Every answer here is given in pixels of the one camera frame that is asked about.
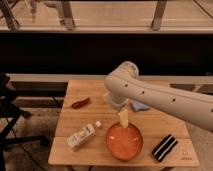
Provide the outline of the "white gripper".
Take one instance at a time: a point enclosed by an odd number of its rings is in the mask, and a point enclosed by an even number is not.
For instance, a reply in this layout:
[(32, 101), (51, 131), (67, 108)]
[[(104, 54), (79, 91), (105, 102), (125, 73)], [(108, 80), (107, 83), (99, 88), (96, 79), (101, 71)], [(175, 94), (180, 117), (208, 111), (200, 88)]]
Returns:
[[(105, 100), (115, 109), (121, 109), (122, 107), (124, 107), (127, 102), (128, 99), (118, 96), (116, 94), (113, 94), (111, 92), (107, 92), (105, 95)], [(123, 128), (127, 128), (128, 127), (128, 110), (124, 109), (122, 111), (120, 111), (118, 113), (119, 118), (120, 118), (120, 124), (122, 125)]]

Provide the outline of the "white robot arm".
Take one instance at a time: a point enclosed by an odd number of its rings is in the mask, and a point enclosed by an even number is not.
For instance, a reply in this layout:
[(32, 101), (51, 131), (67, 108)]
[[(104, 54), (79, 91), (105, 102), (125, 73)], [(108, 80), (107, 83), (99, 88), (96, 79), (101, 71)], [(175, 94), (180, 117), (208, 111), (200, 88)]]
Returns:
[(213, 132), (213, 96), (146, 83), (138, 76), (138, 67), (125, 61), (105, 77), (104, 84), (113, 104), (136, 100)]

